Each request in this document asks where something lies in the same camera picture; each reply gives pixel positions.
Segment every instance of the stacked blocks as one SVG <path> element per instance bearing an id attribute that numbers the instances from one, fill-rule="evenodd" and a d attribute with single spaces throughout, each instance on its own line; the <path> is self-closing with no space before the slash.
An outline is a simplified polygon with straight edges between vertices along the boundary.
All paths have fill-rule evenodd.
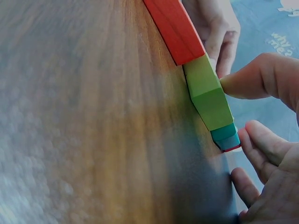
<path id="1" fill-rule="evenodd" d="M 191 100 L 215 144 L 240 146 L 234 119 L 209 56 L 180 0 L 143 0 L 177 65 L 183 65 Z"/>

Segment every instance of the fingertip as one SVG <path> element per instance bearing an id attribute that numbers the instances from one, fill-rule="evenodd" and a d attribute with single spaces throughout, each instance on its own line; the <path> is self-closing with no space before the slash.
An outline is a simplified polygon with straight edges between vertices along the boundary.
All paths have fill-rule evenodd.
<path id="1" fill-rule="evenodd" d="M 252 129 L 254 129 L 254 128 L 260 126 L 260 125 L 262 125 L 262 124 L 259 121 L 257 121 L 257 120 L 251 120 L 251 121 L 248 121 L 246 123 L 245 129 L 247 131 L 251 131 Z"/>
<path id="2" fill-rule="evenodd" d="M 231 176 L 233 182 L 236 182 L 238 180 L 241 180 L 242 177 L 244 176 L 244 174 L 246 175 L 245 171 L 242 168 L 237 167 L 237 168 L 233 169 L 230 176 Z"/>
<path id="3" fill-rule="evenodd" d="M 243 210 L 243 211 L 240 212 L 239 219 L 240 219 L 241 222 L 244 222 L 246 214 L 247 214 L 247 210 Z"/>
<path id="4" fill-rule="evenodd" d="M 241 146 L 242 148 L 248 148 L 248 147 L 252 147 L 251 145 L 251 140 L 250 140 L 250 136 L 246 130 L 246 128 L 242 128 L 238 131 L 238 135 L 241 141 Z"/>

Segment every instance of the brown wooden table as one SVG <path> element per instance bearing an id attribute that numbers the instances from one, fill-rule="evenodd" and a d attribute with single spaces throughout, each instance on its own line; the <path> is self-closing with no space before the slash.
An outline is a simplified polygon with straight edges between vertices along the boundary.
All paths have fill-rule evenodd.
<path id="1" fill-rule="evenodd" d="M 0 1 L 0 223 L 234 223 L 142 0 Z"/>

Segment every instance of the hand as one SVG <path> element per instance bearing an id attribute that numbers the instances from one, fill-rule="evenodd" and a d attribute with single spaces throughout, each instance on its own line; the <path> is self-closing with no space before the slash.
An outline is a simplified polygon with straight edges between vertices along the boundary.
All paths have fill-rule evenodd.
<path id="1" fill-rule="evenodd" d="M 219 77 L 230 73 L 240 24 L 229 0 L 182 0 Z"/>
<path id="2" fill-rule="evenodd" d="M 299 60 L 263 54 L 239 72 L 221 79 L 224 91 L 238 98 L 280 98 L 299 114 Z M 299 223 L 299 143 L 288 142 L 251 121 L 239 131 L 244 153 L 265 184 L 261 195 L 245 172 L 231 176 L 248 211 L 244 223 Z"/>

